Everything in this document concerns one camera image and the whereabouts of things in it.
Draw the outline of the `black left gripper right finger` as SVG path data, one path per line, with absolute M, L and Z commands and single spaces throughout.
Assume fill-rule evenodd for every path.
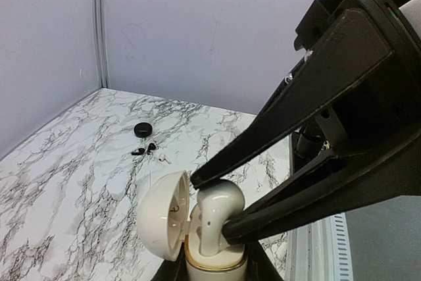
M 259 242 L 248 246 L 248 280 L 284 281 Z

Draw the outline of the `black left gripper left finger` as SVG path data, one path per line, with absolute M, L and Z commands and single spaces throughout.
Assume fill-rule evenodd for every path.
M 186 261 L 163 261 L 154 275 L 154 281 L 186 280 Z

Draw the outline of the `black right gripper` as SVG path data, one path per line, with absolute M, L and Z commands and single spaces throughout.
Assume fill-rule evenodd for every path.
M 306 49 L 302 67 L 267 110 L 191 175 L 193 187 L 243 166 L 307 120 L 294 134 L 297 169 L 325 142 L 368 148 L 419 120 L 420 32 L 409 2 L 315 0 L 296 29 L 294 46 Z

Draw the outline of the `white oval charging case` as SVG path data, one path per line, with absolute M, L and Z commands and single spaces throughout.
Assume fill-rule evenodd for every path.
M 245 280 L 248 247 L 230 245 L 221 235 L 220 252 L 200 253 L 201 211 L 189 205 L 186 171 L 157 180 L 137 206 L 137 235 L 163 261 L 186 261 L 186 280 Z

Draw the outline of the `round black charging case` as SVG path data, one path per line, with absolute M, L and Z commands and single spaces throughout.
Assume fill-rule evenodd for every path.
M 134 134 L 138 138 L 147 138 L 153 133 L 153 127 L 148 122 L 140 122 L 134 126 Z

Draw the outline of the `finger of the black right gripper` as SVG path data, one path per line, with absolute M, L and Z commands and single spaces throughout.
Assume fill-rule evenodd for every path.
M 229 244 L 251 243 L 330 215 L 420 195 L 420 124 L 371 149 L 329 149 L 224 225 Z

